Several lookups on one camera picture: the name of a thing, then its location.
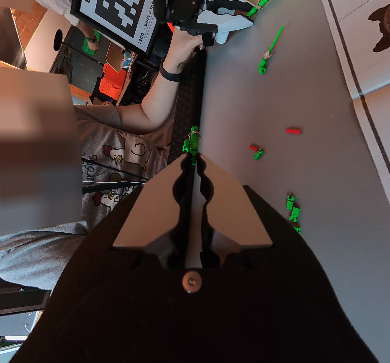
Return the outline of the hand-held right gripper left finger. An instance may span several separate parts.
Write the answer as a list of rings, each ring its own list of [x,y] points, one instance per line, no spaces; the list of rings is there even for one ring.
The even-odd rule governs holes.
[[[189,243],[194,165],[182,154],[143,185],[113,247],[155,254],[184,268]]]

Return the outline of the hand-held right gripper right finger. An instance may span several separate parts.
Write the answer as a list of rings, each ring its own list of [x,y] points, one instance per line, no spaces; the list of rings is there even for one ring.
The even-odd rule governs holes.
[[[266,231],[244,186],[204,154],[197,155],[202,207],[200,260],[219,268],[232,253],[271,248]]]

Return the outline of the green lego stem with arms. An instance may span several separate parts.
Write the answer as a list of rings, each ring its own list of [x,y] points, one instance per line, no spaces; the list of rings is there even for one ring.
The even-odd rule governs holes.
[[[190,153],[192,156],[192,165],[196,165],[198,144],[201,138],[198,126],[192,126],[188,138],[183,143],[183,152]]]

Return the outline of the person's left forearm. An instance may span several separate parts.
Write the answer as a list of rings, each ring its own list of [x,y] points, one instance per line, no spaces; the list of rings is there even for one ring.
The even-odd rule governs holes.
[[[141,104],[117,107],[119,130],[135,135],[157,131],[170,116],[178,93],[179,82],[158,74]]]

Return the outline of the person's left hand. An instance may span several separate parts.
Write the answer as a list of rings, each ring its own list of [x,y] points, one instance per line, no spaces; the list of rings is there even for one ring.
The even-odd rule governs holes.
[[[163,68],[171,74],[181,73],[195,48],[202,44],[202,35],[190,35],[187,31],[175,28]]]

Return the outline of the person in grey chicken shirt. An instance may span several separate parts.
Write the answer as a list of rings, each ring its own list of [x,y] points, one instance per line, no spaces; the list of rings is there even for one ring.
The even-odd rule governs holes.
[[[117,109],[74,106],[81,146],[83,184],[150,179],[167,166],[174,112],[145,135],[119,130]],[[6,282],[54,289],[66,264],[92,230],[133,190],[96,190],[82,195],[81,220],[1,237],[0,276]]]

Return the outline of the black wristband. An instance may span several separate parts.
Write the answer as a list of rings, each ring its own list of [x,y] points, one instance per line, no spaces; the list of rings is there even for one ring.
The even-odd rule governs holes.
[[[162,61],[160,63],[160,67],[159,67],[159,73],[162,75],[162,77],[170,82],[180,82],[183,79],[184,72],[182,71],[180,73],[169,73],[164,68],[164,61],[165,61],[165,58],[162,59]]]

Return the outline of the black perforated panel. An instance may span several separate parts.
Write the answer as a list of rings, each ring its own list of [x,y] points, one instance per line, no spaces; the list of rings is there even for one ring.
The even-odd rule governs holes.
[[[167,164],[183,154],[183,143],[193,126],[200,127],[207,50],[197,51],[184,68],[176,101]]]

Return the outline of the cardboard piece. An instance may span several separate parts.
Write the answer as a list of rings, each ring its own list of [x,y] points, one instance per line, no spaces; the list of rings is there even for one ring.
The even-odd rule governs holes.
[[[106,63],[108,63],[117,73],[120,73],[121,70],[128,70],[133,63],[132,54],[121,49],[113,42],[109,45],[105,59]]]

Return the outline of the orange plastic object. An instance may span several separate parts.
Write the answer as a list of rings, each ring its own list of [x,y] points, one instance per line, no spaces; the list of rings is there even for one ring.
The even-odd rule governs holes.
[[[104,76],[100,80],[99,91],[113,100],[118,100],[126,78],[126,70],[117,72],[109,63],[103,67]]]

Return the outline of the white instruction booklet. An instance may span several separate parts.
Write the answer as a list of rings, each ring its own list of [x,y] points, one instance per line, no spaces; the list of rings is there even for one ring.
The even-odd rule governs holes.
[[[322,0],[354,110],[390,197],[390,0]]]

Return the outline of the beige box with hole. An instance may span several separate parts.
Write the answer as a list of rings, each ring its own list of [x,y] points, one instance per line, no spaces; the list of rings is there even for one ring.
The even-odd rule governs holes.
[[[71,26],[66,18],[47,10],[24,50],[27,69],[48,73],[57,56],[53,49],[55,34],[60,29],[65,37]]]

